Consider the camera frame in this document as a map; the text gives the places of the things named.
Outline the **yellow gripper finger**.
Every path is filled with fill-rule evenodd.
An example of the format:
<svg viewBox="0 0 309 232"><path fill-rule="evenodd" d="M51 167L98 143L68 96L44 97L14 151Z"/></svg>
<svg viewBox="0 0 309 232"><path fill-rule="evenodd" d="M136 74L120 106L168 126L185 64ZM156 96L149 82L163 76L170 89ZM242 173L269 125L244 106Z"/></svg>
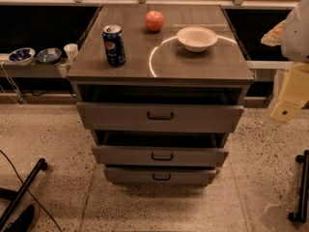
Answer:
<svg viewBox="0 0 309 232"><path fill-rule="evenodd" d="M285 24L285 20L279 22L276 26L263 35L261 38L261 43L268 46L280 45Z"/></svg>
<svg viewBox="0 0 309 232"><path fill-rule="evenodd" d="M309 64L293 63L284 73L283 82L270 118L278 123L290 122L309 102Z"/></svg>

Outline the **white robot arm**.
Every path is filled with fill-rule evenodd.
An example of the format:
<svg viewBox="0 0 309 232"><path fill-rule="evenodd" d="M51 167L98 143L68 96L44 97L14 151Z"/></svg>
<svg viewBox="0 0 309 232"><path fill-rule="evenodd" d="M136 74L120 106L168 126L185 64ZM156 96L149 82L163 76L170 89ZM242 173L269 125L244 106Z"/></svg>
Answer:
<svg viewBox="0 0 309 232"><path fill-rule="evenodd" d="M269 114L276 122L288 123L309 102L309 0L300 0L285 20L263 35L261 43L280 45L282 55L293 62Z"/></svg>

